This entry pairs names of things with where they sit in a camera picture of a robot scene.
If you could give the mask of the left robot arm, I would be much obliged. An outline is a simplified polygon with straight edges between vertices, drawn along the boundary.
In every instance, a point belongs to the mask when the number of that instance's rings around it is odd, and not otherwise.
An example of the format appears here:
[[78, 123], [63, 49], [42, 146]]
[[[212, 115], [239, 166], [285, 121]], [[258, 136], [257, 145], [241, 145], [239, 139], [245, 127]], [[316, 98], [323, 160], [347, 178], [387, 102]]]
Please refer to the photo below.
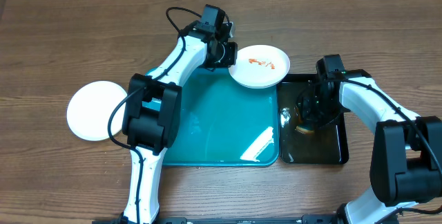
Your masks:
[[214, 71], [235, 64], [238, 45], [232, 37], [227, 13], [206, 5], [197, 20], [177, 31], [175, 48], [156, 69], [132, 76], [116, 106], [124, 110], [124, 148], [132, 160], [128, 203], [118, 223], [156, 221], [163, 160], [180, 126], [182, 89], [197, 68]]

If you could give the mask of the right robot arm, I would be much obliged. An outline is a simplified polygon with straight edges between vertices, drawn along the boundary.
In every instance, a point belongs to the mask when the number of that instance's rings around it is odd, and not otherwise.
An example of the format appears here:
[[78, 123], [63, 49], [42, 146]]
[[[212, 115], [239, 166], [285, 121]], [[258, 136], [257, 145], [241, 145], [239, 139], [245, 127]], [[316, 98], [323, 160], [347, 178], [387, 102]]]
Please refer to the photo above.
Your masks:
[[363, 69], [345, 69], [340, 55], [316, 62], [316, 79], [300, 92], [296, 108], [301, 133], [352, 112], [374, 134], [370, 186], [342, 204], [330, 223], [397, 223], [405, 212], [441, 213], [440, 208], [417, 208], [441, 197], [441, 119], [401, 106]]

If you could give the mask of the green yellow sponge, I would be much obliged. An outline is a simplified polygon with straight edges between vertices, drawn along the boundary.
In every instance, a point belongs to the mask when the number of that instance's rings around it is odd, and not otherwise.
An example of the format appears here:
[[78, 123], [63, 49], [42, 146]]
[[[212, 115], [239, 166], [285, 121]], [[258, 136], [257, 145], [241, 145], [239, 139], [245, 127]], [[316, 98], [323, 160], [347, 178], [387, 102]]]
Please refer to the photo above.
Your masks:
[[305, 135], [312, 135], [314, 133], [314, 127], [301, 118], [301, 112], [297, 106], [295, 106], [294, 109], [296, 111], [296, 118], [297, 118], [296, 120], [297, 132]]

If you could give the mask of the white plate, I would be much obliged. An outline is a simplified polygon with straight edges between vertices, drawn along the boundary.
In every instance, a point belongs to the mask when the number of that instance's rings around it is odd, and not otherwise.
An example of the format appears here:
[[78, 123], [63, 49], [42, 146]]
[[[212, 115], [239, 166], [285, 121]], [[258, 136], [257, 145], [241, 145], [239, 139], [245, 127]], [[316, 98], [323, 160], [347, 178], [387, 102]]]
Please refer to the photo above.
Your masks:
[[289, 56], [269, 45], [252, 45], [238, 51], [230, 76], [247, 88], [269, 88], [281, 82], [290, 69]]
[[87, 141], [105, 140], [109, 138], [108, 131], [116, 135], [122, 130], [124, 107], [113, 117], [111, 127], [108, 121], [126, 96], [127, 92], [114, 82], [96, 81], [83, 86], [72, 96], [66, 110], [70, 130]]

